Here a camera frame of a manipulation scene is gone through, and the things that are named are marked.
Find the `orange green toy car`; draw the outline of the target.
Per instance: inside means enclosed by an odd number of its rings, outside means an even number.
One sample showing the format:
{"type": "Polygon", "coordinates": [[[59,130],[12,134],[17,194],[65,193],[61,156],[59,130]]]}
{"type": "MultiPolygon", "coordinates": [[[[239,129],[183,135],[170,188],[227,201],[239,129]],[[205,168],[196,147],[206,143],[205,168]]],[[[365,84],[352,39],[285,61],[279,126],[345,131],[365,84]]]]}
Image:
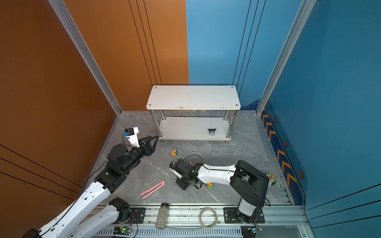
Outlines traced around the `orange green toy car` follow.
{"type": "Polygon", "coordinates": [[[177,156],[178,154],[178,150],[176,148],[174,148],[172,151],[171,151],[171,156],[177,156]]]}

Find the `black purple robot toy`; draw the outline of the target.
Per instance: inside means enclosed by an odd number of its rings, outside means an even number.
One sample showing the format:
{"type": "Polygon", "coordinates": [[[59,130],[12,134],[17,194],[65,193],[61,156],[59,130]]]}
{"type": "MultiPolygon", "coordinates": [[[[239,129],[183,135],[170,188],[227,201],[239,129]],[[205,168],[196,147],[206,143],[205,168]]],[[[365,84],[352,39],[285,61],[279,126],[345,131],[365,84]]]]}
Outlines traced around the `black purple robot toy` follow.
{"type": "Polygon", "coordinates": [[[210,136],[215,136],[216,128],[214,128],[214,129],[209,128],[209,129],[208,129],[208,132],[209,132],[209,135],[210,135],[210,136]]]}

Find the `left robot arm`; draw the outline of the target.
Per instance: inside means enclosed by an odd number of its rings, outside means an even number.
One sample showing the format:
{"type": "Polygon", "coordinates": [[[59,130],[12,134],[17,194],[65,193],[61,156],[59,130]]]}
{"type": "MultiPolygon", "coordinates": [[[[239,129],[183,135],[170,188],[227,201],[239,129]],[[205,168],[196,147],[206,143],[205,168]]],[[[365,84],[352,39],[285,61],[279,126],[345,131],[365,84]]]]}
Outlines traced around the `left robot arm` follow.
{"type": "Polygon", "coordinates": [[[114,146],[105,168],[94,182],[67,209],[40,229],[30,229],[25,238],[91,238],[97,232],[114,222],[132,223],[134,216],[130,205],[121,198],[112,199],[109,204],[87,219],[87,216],[102,201],[108,198],[126,180],[144,156],[155,152],[158,136],[137,140],[132,149],[125,144],[114,146]]]}

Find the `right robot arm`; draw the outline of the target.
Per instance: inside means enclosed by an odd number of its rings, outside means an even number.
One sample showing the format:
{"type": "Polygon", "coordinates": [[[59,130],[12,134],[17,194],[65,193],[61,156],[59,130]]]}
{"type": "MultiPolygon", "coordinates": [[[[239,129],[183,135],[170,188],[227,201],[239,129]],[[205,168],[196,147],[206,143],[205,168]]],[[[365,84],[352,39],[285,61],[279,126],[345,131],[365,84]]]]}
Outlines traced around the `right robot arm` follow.
{"type": "Polygon", "coordinates": [[[238,161],[231,166],[211,166],[203,163],[192,165],[183,159],[169,165],[177,176],[176,184],[186,190],[190,185],[197,189],[203,184],[224,184],[231,186],[240,195],[236,210],[238,220],[245,223],[263,224],[265,222],[262,208],[267,201],[269,177],[245,161],[238,161]]]}

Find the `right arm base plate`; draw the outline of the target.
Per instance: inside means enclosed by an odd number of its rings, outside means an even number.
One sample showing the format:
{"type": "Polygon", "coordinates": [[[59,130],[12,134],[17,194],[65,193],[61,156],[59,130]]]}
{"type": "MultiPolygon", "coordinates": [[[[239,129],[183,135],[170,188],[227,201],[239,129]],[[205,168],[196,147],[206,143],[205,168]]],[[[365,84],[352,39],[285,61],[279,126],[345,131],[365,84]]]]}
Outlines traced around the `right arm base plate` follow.
{"type": "Polygon", "coordinates": [[[261,208],[255,208],[251,216],[247,216],[238,212],[237,207],[225,207],[223,208],[224,221],[226,224],[238,224],[238,223],[255,223],[264,224],[265,217],[261,208]]]}

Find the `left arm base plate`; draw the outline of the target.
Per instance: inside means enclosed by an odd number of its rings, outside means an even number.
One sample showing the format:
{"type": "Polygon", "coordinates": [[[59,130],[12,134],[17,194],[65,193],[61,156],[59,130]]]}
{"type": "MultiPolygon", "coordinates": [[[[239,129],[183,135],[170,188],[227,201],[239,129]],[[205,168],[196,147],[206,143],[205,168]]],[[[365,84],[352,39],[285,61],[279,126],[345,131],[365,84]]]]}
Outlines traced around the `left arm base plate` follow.
{"type": "Polygon", "coordinates": [[[127,224],[143,224],[145,218],[146,208],[144,207],[131,207],[130,218],[127,224]]]}

